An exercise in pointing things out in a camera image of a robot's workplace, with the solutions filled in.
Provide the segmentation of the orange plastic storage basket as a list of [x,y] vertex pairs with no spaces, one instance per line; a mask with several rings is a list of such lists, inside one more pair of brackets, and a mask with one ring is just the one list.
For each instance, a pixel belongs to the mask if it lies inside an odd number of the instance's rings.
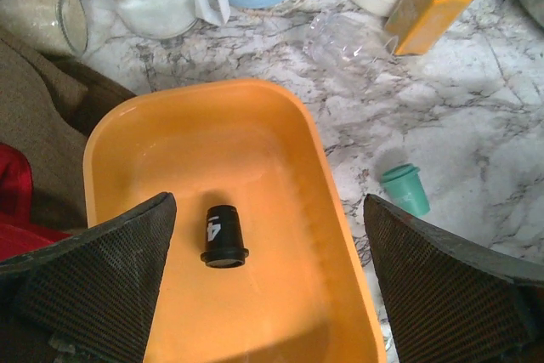
[[[212,82],[130,99],[84,154],[90,225],[174,195],[148,362],[384,362],[371,292],[314,120],[284,88]],[[201,261],[207,210],[237,209],[241,267]]]

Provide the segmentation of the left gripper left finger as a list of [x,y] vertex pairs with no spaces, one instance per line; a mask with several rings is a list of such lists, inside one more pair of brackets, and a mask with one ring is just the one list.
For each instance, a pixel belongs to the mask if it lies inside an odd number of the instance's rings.
[[162,192],[79,235],[1,263],[1,360],[145,356],[176,217]]

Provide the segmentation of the red cloth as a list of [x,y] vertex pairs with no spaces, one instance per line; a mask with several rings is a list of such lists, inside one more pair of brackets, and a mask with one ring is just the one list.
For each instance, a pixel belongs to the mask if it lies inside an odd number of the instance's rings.
[[32,194],[30,163],[20,151],[1,144],[1,261],[71,236],[31,222]]

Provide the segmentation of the brown cloth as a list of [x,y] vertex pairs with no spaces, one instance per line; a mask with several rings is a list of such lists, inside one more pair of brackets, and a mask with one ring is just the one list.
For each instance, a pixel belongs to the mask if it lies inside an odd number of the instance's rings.
[[86,228],[88,137],[106,113],[133,96],[79,62],[48,58],[1,32],[1,141],[30,163],[32,223],[67,233]]

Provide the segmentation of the black capsule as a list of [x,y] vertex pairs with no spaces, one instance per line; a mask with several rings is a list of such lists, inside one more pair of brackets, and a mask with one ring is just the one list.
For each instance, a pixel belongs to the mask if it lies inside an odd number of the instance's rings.
[[210,207],[206,222],[205,251],[201,261],[214,269],[244,265],[249,250],[244,245],[237,209],[231,205]]

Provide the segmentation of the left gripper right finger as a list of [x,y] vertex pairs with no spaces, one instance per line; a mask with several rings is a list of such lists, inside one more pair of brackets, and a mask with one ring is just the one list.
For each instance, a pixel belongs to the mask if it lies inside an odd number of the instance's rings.
[[541,362],[543,267],[376,195],[364,223],[401,362]]

